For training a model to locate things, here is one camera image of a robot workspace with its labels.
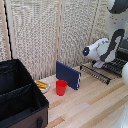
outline wooden tabletop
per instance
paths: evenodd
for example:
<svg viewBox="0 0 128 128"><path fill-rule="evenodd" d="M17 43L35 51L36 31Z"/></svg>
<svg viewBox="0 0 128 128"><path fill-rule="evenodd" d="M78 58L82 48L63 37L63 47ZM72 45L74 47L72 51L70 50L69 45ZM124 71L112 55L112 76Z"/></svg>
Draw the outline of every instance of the wooden tabletop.
<svg viewBox="0 0 128 128"><path fill-rule="evenodd" d="M66 88L64 96L56 94L56 76L45 78L51 87L44 95L49 101L46 128L109 128L128 101L128 87L122 78L109 85L81 72L79 89Z"/></svg>

